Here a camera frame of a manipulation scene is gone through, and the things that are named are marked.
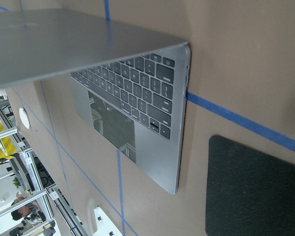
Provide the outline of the black mouse pad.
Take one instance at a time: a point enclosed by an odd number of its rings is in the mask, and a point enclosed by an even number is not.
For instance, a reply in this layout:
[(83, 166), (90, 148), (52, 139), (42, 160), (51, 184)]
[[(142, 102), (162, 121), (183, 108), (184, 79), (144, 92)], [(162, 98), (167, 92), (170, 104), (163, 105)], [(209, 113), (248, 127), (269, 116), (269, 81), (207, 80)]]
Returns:
[(295, 165), (219, 135), (208, 147), (207, 235), (295, 236)]

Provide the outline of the white central pedestal column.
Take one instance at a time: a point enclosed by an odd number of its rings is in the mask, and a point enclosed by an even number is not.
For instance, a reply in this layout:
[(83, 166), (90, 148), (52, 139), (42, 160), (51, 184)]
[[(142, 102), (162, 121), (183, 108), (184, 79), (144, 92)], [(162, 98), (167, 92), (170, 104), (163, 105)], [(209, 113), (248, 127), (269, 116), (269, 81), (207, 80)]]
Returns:
[(121, 231), (116, 227), (103, 209), (97, 206), (94, 209), (97, 230), (93, 236), (122, 236)]

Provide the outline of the white computer mouse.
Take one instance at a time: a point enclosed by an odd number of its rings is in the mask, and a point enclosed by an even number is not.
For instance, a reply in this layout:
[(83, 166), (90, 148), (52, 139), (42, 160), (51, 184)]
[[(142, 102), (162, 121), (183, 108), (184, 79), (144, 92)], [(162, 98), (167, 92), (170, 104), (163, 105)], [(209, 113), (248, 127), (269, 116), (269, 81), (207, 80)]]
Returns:
[(30, 121), (29, 121), (28, 115), (26, 113), (26, 110), (23, 107), (19, 108), (19, 117), (20, 117), (20, 120), (21, 120), (23, 126), (26, 129), (29, 129), (30, 128)]

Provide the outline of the grey laptop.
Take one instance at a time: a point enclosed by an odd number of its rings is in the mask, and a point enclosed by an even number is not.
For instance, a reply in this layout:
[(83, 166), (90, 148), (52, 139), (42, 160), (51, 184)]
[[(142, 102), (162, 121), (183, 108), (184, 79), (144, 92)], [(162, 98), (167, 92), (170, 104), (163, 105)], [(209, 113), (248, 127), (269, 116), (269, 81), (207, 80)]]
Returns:
[(0, 89), (69, 74), (77, 114), (177, 191), (186, 40), (68, 9), (0, 12)]

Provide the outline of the background person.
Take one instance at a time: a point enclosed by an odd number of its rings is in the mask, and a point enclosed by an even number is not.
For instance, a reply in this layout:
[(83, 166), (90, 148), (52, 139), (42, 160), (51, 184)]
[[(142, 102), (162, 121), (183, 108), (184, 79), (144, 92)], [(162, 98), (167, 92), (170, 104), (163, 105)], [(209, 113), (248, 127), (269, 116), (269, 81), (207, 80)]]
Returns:
[(33, 200), (26, 205), (12, 211), (11, 216), (14, 221), (18, 221), (23, 218), (26, 223), (32, 225), (43, 223), (46, 220), (46, 217), (41, 211), (41, 207), (37, 200)]

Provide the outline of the brown paper table cover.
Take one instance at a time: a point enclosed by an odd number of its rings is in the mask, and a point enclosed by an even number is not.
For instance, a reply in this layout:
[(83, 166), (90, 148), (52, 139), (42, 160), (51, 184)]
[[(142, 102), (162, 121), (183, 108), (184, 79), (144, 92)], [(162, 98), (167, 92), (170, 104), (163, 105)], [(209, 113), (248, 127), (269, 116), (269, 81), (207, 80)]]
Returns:
[[(295, 0), (2, 0), (10, 10), (67, 8), (182, 37), (189, 92), (295, 140)], [(295, 152), (187, 103), (178, 190), (167, 193), (76, 113), (69, 77), (8, 90), (29, 144), (88, 235), (102, 207), (126, 236), (204, 236), (208, 142), (218, 134), (295, 164)]]

